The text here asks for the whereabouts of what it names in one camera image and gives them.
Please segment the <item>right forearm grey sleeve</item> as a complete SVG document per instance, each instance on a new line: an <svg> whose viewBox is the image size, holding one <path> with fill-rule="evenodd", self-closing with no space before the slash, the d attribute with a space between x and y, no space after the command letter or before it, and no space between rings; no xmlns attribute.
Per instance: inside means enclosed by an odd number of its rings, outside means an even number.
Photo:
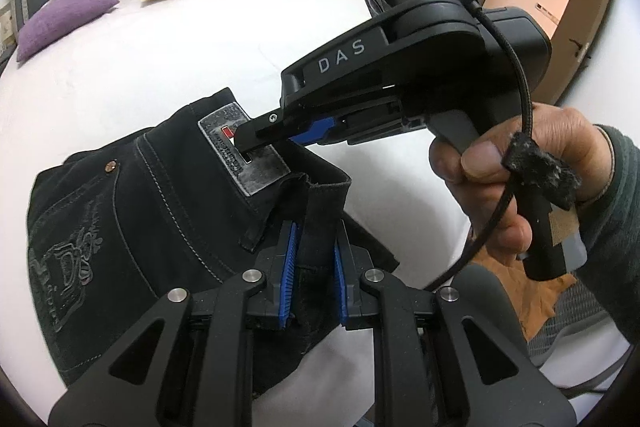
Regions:
<svg viewBox="0 0 640 427"><path fill-rule="evenodd" d="M578 211L588 260L578 279L611 315L630 343L639 341L639 149L622 132L602 126L613 156L606 190Z"/></svg>

